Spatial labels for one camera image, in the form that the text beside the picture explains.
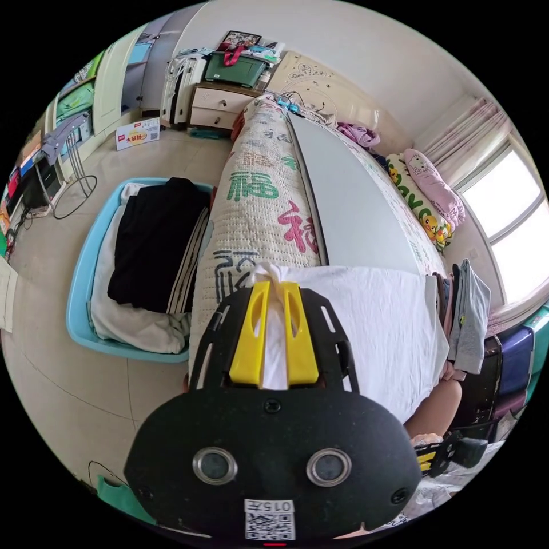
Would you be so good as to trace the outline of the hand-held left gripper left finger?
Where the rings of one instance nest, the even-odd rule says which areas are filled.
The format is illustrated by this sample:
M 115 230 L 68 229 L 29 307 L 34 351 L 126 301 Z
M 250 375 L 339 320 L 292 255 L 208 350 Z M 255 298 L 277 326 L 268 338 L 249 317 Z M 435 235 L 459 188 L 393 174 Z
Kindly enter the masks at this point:
M 270 282 L 255 283 L 254 286 L 239 293 L 245 299 L 244 317 L 229 368 L 229 378 L 237 385 L 261 385 Z

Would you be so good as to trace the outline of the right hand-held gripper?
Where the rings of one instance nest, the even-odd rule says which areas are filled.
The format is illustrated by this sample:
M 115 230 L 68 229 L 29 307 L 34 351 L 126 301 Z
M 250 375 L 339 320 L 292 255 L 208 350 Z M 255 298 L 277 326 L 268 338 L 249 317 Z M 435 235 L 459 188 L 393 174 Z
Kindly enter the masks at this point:
M 435 478 L 445 473 L 451 464 L 465 469 L 477 466 L 487 448 L 488 440 L 465 437 L 455 431 L 441 443 L 416 447 L 414 451 L 422 475 Z

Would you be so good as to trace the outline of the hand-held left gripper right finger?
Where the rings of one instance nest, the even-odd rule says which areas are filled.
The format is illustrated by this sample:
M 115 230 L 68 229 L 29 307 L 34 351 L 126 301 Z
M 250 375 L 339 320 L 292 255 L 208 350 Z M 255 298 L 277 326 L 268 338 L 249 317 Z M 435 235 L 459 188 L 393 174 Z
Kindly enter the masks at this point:
M 283 282 L 288 384 L 316 384 L 319 370 L 298 283 Z

